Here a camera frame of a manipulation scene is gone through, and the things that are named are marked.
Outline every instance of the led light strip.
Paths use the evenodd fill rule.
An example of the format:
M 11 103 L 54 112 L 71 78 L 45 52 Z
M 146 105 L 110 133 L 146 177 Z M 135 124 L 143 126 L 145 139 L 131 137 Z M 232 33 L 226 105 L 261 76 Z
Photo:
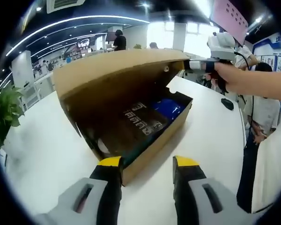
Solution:
M 19 41 L 14 47 L 12 47 L 11 50 L 8 51 L 8 53 L 5 56 L 8 56 L 10 53 L 13 52 L 13 50 L 15 50 L 20 44 L 22 44 L 24 41 L 28 40 L 29 38 L 31 38 L 32 36 L 34 36 L 35 34 L 58 24 L 61 23 L 65 23 L 68 21 L 73 21 L 73 20 L 80 20 L 80 19 L 88 19 L 88 18 L 120 18 L 120 19 L 127 19 L 127 20 L 134 20 L 134 21 L 139 21 L 139 22 L 143 22 L 143 23 L 150 23 L 149 21 L 145 21 L 145 20 L 140 20 L 140 19 L 136 19 L 136 18 L 131 18 L 131 17 L 126 17 L 126 16 L 119 16 L 119 15 L 85 15 L 85 16 L 79 16 L 79 17 L 74 17 L 74 18 L 69 18 L 69 19 L 65 19 L 65 20 L 61 20 L 55 23 L 51 23 L 47 26 L 42 27 L 41 29 L 38 29 L 36 31 L 34 31 L 33 33 L 29 34 L 27 37 L 23 38 L 21 41 Z
M 88 36 L 85 36 L 85 37 L 78 37 L 77 39 L 83 39 L 83 38 L 91 38 L 91 37 L 94 37 L 95 35 L 88 35 Z
M 69 39 L 67 39 L 67 40 L 63 40 L 63 41 L 60 41 L 60 42 L 58 42 L 58 43 L 52 44 L 51 46 L 46 47 L 46 48 L 42 49 L 41 51 L 38 51 L 37 53 L 34 53 L 31 57 L 33 57 L 33 56 L 39 54 L 39 53 L 42 52 L 43 50 L 46 50 L 46 49 L 48 49 L 48 48 L 51 48 L 52 46 L 61 44 L 61 43 L 65 42 L 65 41 L 70 41 L 70 40 L 73 40 L 73 39 L 83 38 L 83 37 L 86 37 L 86 36 L 89 36 L 89 35 L 100 35 L 100 34 L 107 34 L 107 33 L 87 34 L 87 35 L 82 35 L 82 36 L 78 36 L 78 37 L 69 38 Z
M 101 23 L 88 23 L 88 24 L 77 25 L 76 27 L 91 26 L 91 25 L 99 25 L 99 24 L 101 24 Z M 125 23 L 105 22 L 104 25 L 106 25 L 106 24 L 107 24 L 107 25 L 123 25 L 123 26 L 125 26 L 125 28 L 131 27 L 130 24 L 125 24 Z M 60 29 L 60 30 L 54 31 L 54 32 L 52 32 L 52 33 L 50 33 L 50 34 L 47 34 L 46 36 L 48 37 L 48 36 L 50 36 L 50 35 L 52 35 L 52 34 L 58 33 L 58 32 L 63 31 L 63 30 L 71 29 L 71 28 L 74 28 L 74 26 L 72 26 L 72 27 L 66 27 L 66 28 L 64 28 L 64 29 Z M 41 40 L 41 39 L 43 39 L 43 38 L 44 38 L 44 36 L 38 38 L 37 40 L 35 40 L 35 41 L 31 42 L 30 44 L 26 45 L 26 47 L 29 47 L 30 45 L 36 43 L 37 41 L 39 41 L 39 40 Z
M 58 50 L 58 49 L 61 49 L 61 48 L 67 47 L 67 46 L 69 46 L 69 45 L 74 45 L 74 44 L 76 44 L 76 43 L 77 43 L 77 42 L 75 42 L 75 43 L 71 43 L 71 44 L 68 44 L 68 45 L 64 45 L 64 46 L 62 46 L 62 47 L 60 47 L 60 48 L 54 49 L 54 50 L 52 50 L 52 51 L 50 51 L 50 52 L 47 52 L 46 54 L 44 54 L 44 55 L 42 55 L 42 56 L 38 57 L 38 59 L 40 59 L 40 58 L 44 57 L 45 55 L 47 55 L 47 54 L 49 54 L 49 53 L 52 53 L 52 52 L 54 52 L 54 51 L 56 51 L 56 50 Z
M 9 81 L 3 86 L 3 88 L 5 88 L 5 87 L 9 84 L 9 82 L 11 82 L 11 80 L 9 80 Z
M 4 84 L 4 82 L 9 78 L 9 76 L 12 74 L 12 72 L 10 72 L 7 77 L 4 79 L 4 81 L 2 81 L 2 83 L 0 84 L 0 87 Z

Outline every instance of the cardboard box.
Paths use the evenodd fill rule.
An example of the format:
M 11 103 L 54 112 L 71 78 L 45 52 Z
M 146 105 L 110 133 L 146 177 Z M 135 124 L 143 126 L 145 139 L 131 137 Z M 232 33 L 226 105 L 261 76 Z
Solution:
M 123 154 L 122 149 L 129 154 L 123 171 L 124 185 L 153 159 L 186 120 L 192 98 L 179 92 L 170 93 L 166 87 L 183 69 L 184 60 L 188 57 L 176 50 L 137 49 L 94 55 L 53 72 L 55 88 L 65 114 L 77 132 L 81 131 L 96 157 L 102 160 L 107 156 L 97 149 L 89 130 L 100 134 L 104 143 L 107 142 L 111 155 Z M 172 99 L 185 109 L 175 120 L 168 121 L 163 129 L 155 130 L 154 135 L 144 139 L 144 135 L 134 131 L 134 125 L 124 119 L 123 113 L 134 104 L 150 105 L 163 98 Z M 165 124 L 162 115 L 150 109 L 140 117 L 145 117 L 147 124 L 156 118 Z M 135 144 L 133 141 L 130 143 L 133 139 L 138 151 L 131 150 Z

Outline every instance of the human hand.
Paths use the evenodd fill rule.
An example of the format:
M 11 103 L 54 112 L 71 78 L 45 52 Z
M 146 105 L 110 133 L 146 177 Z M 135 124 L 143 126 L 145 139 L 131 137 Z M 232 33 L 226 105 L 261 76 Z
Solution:
M 265 135 L 254 135 L 254 143 L 260 144 L 266 138 L 267 138 L 267 136 L 265 136 Z
M 257 135 L 263 135 L 263 129 L 260 128 L 259 124 L 255 121 L 252 122 L 252 127 L 254 131 L 257 133 Z
M 239 69 L 245 71 L 247 67 L 239 67 Z
M 239 90 L 243 88 L 243 71 L 232 66 L 223 63 L 215 63 L 214 69 L 218 72 L 219 76 L 226 81 L 226 89 L 239 93 Z M 212 79 L 212 84 L 217 86 L 217 81 L 210 75 L 206 75 L 206 79 Z

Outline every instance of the window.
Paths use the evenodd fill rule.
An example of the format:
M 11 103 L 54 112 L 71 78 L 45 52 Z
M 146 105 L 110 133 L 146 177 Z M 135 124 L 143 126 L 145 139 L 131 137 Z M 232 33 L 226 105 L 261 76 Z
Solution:
M 174 22 L 152 22 L 148 25 L 147 48 L 156 42 L 158 48 L 172 48 L 174 41 Z
M 165 23 L 165 30 L 166 31 L 174 31 L 174 22 L 166 22 Z
M 209 26 L 207 24 L 200 24 L 199 25 L 199 33 L 205 35 L 212 35 L 213 32 L 220 32 L 218 27 Z
M 198 33 L 198 24 L 195 22 L 188 22 L 187 23 L 187 32 Z
M 186 34 L 184 51 L 204 58 L 210 58 L 210 49 L 207 46 L 207 35 Z
M 211 52 L 207 46 L 207 41 L 213 32 L 219 31 L 220 29 L 215 26 L 194 22 L 187 23 L 184 52 L 195 54 L 204 58 L 210 58 Z

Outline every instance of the pink sign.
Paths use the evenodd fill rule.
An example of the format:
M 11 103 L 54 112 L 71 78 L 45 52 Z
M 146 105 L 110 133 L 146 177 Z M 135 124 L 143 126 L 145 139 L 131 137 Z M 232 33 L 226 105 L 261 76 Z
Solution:
M 228 0 L 214 0 L 210 20 L 231 34 L 241 45 L 248 30 L 248 22 Z

